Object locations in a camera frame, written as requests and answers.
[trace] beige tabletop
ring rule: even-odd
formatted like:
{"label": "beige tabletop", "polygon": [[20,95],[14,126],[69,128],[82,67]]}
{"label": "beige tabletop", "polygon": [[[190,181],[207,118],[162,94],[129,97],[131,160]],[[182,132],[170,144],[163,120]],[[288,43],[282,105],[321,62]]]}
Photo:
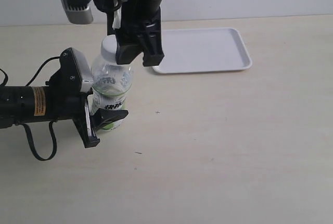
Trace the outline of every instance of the beige tabletop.
{"label": "beige tabletop", "polygon": [[[234,27],[253,66],[159,76],[138,58],[124,124],[85,150],[71,121],[56,123],[49,162],[35,160],[22,127],[0,130],[0,223],[332,223],[333,16],[163,27]],[[103,24],[0,28],[0,67],[24,85],[70,46],[91,64],[105,34]],[[46,156],[47,124],[31,128]]]}

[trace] plastic tray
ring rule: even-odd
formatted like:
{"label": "plastic tray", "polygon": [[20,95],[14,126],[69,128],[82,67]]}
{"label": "plastic tray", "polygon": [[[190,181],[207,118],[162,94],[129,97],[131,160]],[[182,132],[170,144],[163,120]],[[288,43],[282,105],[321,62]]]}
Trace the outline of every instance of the plastic tray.
{"label": "plastic tray", "polygon": [[236,29],[188,29],[162,31],[165,58],[158,73],[193,73],[245,70],[252,60]]}

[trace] warning sticker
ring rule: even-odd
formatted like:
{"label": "warning sticker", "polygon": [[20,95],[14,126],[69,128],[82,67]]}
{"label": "warning sticker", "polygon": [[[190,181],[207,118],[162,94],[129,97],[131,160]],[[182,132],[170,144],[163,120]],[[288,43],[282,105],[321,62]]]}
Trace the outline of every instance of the warning sticker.
{"label": "warning sticker", "polygon": [[35,113],[34,116],[45,116],[46,114],[46,97],[42,87],[32,87],[35,96]]}

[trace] white bottle cap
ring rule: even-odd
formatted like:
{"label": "white bottle cap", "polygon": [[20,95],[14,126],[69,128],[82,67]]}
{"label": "white bottle cap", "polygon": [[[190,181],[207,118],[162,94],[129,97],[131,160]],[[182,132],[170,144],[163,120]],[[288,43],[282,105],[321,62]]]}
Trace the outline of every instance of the white bottle cap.
{"label": "white bottle cap", "polygon": [[103,39],[102,45],[100,48],[100,54],[102,57],[117,65],[117,60],[116,60],[116,53],[117,53],[117,39],[115,35],[108,35],[106,38]]}

